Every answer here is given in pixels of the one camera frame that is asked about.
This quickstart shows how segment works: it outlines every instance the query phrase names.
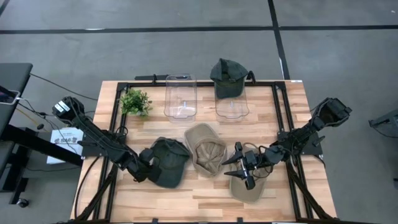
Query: clear plastic container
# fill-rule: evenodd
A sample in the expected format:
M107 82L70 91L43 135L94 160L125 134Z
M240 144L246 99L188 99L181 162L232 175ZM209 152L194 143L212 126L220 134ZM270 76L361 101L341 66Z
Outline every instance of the clear plastic container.
M217 121L219 122L240 122L249 114L244 88L238 97L219 99L215 94L215 100Z
M197 79L194 75L169 75L166 78L164 115L170 122L191 122L197 113Z

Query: cable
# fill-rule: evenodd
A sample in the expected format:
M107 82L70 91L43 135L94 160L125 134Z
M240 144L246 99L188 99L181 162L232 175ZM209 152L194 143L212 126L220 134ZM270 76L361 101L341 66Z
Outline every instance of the cable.
M56 83L54 83L54 82L51 82L50 80L47 80L47 79L45 79L45 78L40 77L40 76L34 75L34 74L32 74L32 73L31 73L30 75L32 75L32 76L34 76L34 77L36 77L36 78L39 78L39 79L41 79L41 80L44 80L44 81L46 81L46 82L49 82L49 83L51 83L51 84L53 84L53 85L56 85L56 86L58 86L59 88L62 88L62 89L64 89L64 90L66 90L66 91L69 91L70 93L73 93L73 94L75 94L75 95L84 97L84 98L89 99L89 100L98 101L98 99L91 98L91 97L88 97L88 96L79 94L79 93L77 93L77 92L71 91L71 90L69 90L69 89L67 89L67 88L65 88L65 87L63 87L63 86L61 86L61 85L58 85L58 84L56 84Z
M21 107L23 107L23 108L25 108L25 109L27 109L27 110L29 110L30 112L32 112L32 113L34 113L34 114L36 114L36 115L38 115L38 116L54 116L54 115L51 115L51 114L47 114L47 113L44 113L44 112L37 112L36 110L32 110L32 109L29 109L28 107L26 107L25 105L23 105L23 104L21 104L21 103L18 103L18 105L19 106L21 106Z
M374 127L374 126L371 126L371 127L372 127L374 130L376 130L379 134L381 134L382 136L384 136L384 137L387 137L387 138L398 138L398 136L386 135L386 134L382 133L381 131L377 130L377 128Z
M73 105L73 103L72 103L72 98L69 98L69 103L71 104L71 105ZM72 107L72 110L73 110L73 112L75 113L75 115L76 115L76 117L78 118L78 120L80 121L80 125L82 125L82 126L84 126L86 129L87 129L87 131L91 131L91 133L93 134L93 135L96 135L96 133L94 132L94 131L92 131L90 128L88 128L85 124L84 124L84 122L80 119L80 117L79 117L79 115L78 115L78 113L76 112L76 109L75 109L75 107L74 106L71 106ZM90 135L87 135L88 137L90 137L95 143L97 143L99 146L102 146L102 147L104 147L103 146L103 144L101 144L99 141L97 141L96 139L101 139L101 136L95 136L96 138L93 138L93 137L91 137ZM104 148L110 148L110 149L114 149L114 150L117 150L117 151L122 151L122 152L128 152L129 154L131 154L132 156L133 156L133 158L134 158L134 160L135 160L135 162L136 162L136 167L137 167L137 169L138 169L138 160L137 160L137 156L135 155L135 154L132 154L131 153L131 151L132 150L128 150L128 149L119 149L119 148L116 148L116 147L113 147L113 146L110 146L110 145L108 145L106 142L104 142L104 145L106 145L106 147L104 147Z
M123 135L126 136L129 134L129 130L125 127L125 126L120 126L117 128L117 130L115 131L115 133L117 133L118 131L120 131L121 129L126 130L126 133L124 133L123 131Z
M26 106L20 104L20 103L18 103L18 104L21 105L21 106L23 106L25 109L31 111L32 113L36 114L36 115L39 116L40 118L44 119L46 122L48 122L48 124L51 126L51 128L52 128L53 130L55 129L54 126L57 127L58 132L60 133L62 139L66 142L66 144L69 146L69 148L71 148L76 154L78 154L77 151L76 151L76 149L74 149L73 147L71 147L71 145L69 145L68 140L67 140L67 139L63 136L63 134L61 133L60 128L59 128L55 123L53 123L52 121L49 121L49 120L45 117L45 115L43 115L42 113L37 112L37 111L33 108L33 106L29 103L28 100L25 100L25 101L26 101L27 104L30 106L30 109L29 109L28 107L26 107Z
M77 168L80 168L80 167L71 167L71 168L65 168L65 169L59 169L59 170L30 169L28 167L25 167L25 169L30 170L30 171L41 171L41 172L57 172L57 171L72 170L72 169L77 169Z
M95 111L87 111L87 112L85 112L85 114L88 114L88 113L95 113ZM94 121L92 117L87 116L87 118L89 118L91 121Z
M245 143L243 143L243 146L244 146L244 147L247 147L247 145L253 146L254 149L258 149L258 150L259 150L260 161L259 161L259 162L257 163L257 165L256 165L256 166L258 166L259 164L262 163L262 156L261 156L262 152L261 152L261 148L263 147L263 148L266 149L266 150L267 150L268 148L266 148L265 146L257 147L255 144L250 143L250 142L245 142ZM252 175L253 177L255 177L255 178L258 178L258 179L266 178L266 177L268 177L269 174L274 170L274 166L271 165L270 171L268 171L268 170L266 169L266 167L264 167L264 170L267 172L267 175L265 175L265 176L257 176L256 174L254 174L254 170L252 170L251 175Z
M95 158L95 160L90 164L90 166L88 167L85 175L83 176L83 179L80 182L79 188L77 189L77 193L76 193L76 199L75 199L75 219L77 218L77 202L79 201L79 194L80 194L80 190L81 190L81 186L83 185L85 179L87 178L88 173L90 172L91 168L93 168L94 164L96 163L96 161L99 159L100 157L97 156L97 158Z
M40 125L36 120L34 120L33 118L31 118L31 117L30 117L28 114L26 114L25 112L21 111L21 110L18 109L18 108L16 108L16 110L18 110L20 113L22 113L22 114L25 115L27 118L29 118L36 126L39 126L39 125Z
M317 158L319 161L321 161L321 163L323 164L324 168L326 168L326 164L325 161L323 161L323 159L321 158L322 155L313 155L315 158Z

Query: table leg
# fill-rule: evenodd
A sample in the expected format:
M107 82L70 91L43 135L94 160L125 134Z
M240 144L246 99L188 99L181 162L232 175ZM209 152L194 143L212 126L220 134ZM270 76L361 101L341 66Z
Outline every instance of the table leg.
M81 167L83 165L83 160L78 154L70 152L56 144L41 139L34 134L23 131L10 124L6 126L0 139L13 141L16 144L25 146L31 150L41 152L42 154L69 162L76 166Z

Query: printed label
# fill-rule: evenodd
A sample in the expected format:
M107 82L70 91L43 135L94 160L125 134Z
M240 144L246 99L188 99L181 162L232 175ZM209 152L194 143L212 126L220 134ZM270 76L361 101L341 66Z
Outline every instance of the printed label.
M63 109L65 109L66 111L69 111L70 108L61 100L58 102L59 105L62 106Z
M63 108L59 105L59 104L56 104L55 105L55 108L59 111L59 112L63 112Z

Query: caster wheel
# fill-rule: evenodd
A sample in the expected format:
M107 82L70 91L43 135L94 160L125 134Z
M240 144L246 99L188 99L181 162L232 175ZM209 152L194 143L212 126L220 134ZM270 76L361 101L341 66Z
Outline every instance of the caster wheel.
M21 208L25 208L29 205L29 201L23 198L18 199L17 205Z

